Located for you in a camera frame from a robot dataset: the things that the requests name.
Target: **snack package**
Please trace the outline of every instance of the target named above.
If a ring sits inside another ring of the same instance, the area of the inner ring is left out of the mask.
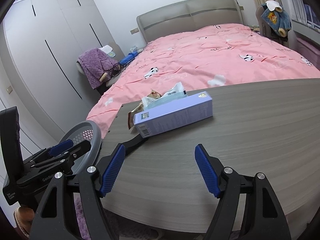
[[[144,97],[142,98],[144,110],[152,109],[156,106],[164,105],[173,100],[181,99],[187,97],[187,93],[181,82],[175,84],[168,92],[166,92],[161,98]]]
[[[154,90],[151,90],[151,93],[148,95],[148,98],[151,98],[153,100],[156,100],[160,97],[161,97],[161,95],[157,91],[154,91]],[[130,113],[128,113],[128,128],[129,128],[129,130],[134,126],[134,124],[133,124],[134,115],[142,112],[143,110],[144,110],[144,107],[143,107],[143,103],[141,102],[135,109],[133,109]]]

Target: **purple blanket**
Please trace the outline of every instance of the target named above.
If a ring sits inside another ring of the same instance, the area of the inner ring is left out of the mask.
[[[84,70],[89,83],[93,89],[102,85],[100,78],[104,73],[107,73],[107,78],[104,82],[109,81],[112,78],[112,68],[118,62],[100,49],[91,49],[83,53],[78,62]]]

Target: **window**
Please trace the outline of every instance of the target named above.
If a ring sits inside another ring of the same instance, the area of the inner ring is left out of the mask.
[[[307,25],[320,32],[320,21],[306,0],[302,0],[307,13]]]

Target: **small item on nightstand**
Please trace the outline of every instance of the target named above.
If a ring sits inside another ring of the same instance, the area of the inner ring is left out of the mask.
[[[137,46],[134,45],[134,46],[130,49],[130,52],[133,53],[133,52],[135,52],[135,51],[137,51],[137,50],[138,50]]]
[[[113,51],[111,51],[111,52],[108,53],[108,56],[109,56],[109,57],[115,57],[116,54],[115,54]]]
[[[257,25],[248,25],[253,32],[260,32],[260,27]]]
[[[128,64],[129,62],[131,62],[132,60],[134,60],[135,57],[137,57],[138,55],[138,52],[133,52],[133,53],[129,53],[128,56],[126,56],[125,58],[123,58],[119,64],[120,65],[126,65]]]

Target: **gray headboard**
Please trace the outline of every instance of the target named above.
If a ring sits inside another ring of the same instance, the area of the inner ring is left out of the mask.
[[[225,24],[243,24],[237,0],[187,0],[161,7],[137,17],[148,43],[160,37]]]

